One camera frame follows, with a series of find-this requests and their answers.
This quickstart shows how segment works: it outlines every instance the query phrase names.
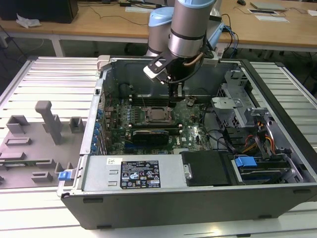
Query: desk leg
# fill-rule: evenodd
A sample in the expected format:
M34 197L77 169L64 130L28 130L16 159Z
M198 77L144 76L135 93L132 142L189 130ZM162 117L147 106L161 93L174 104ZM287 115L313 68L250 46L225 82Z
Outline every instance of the desk leg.
M63 48L60 45L60 39L58 36L53 36L51 38L53 47L54 47L54 51L57 57L65 57L65 52L63 50Z
M273 53L272 50L266 50L265 55L263 59L268 60L270 58L270 55Z
M0 46L2 47L2 48L7 48L8 47L8 44L6 43L6 36L1 36L0 37Z

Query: blue latch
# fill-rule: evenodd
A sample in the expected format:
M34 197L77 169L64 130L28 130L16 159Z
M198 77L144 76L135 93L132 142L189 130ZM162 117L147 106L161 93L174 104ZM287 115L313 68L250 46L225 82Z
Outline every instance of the blue latch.
M58 175L59 181L70 181L71 180L71 171L63 171Z
M239 156L237 159L234 160L238 167L256 167L257 162L252 156Z

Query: robotic arm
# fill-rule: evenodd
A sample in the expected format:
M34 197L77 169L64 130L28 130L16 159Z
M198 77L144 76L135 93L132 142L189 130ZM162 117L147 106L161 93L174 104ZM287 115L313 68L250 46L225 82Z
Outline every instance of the robotic arm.
M215 2L176 0L175 7L151 13L147 55L155 58L144 72L151 80L168 84L169 107L184 99L184 82L198 71L205 53L219 39L224 25L219 14L221 0Z

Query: crumpled tissue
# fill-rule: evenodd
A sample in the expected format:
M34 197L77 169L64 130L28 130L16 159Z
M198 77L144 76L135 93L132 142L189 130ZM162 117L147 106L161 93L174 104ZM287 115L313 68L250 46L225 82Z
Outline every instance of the crumpled tissue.
M20 24L25 28L34 27L34 26L41 26L41 23L38 19L27 19L17 14L18 19L16 23Z

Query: paper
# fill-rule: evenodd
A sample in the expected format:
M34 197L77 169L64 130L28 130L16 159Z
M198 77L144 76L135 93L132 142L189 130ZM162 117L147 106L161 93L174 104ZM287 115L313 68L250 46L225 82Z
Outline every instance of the paper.
M17 14L17 21L16 23L18 23L19 25L25 27L25 28L29 28L29 27L34 27L34 26L41 26L41 23L38 19L27 19L27 18L24 18L22 16L19 16Z
M317 16L317 11L307 10L307 12L310 16Z
M274 17L274 16L255 16L260 21L277 21L277 22L289 22L284 17Z
M136 6L127 6L125 8L125 11L127 12L143 12L143 13L149 13L152 12L154 10L153 9L147 9L147 8L141 8L141 7L136 7Z

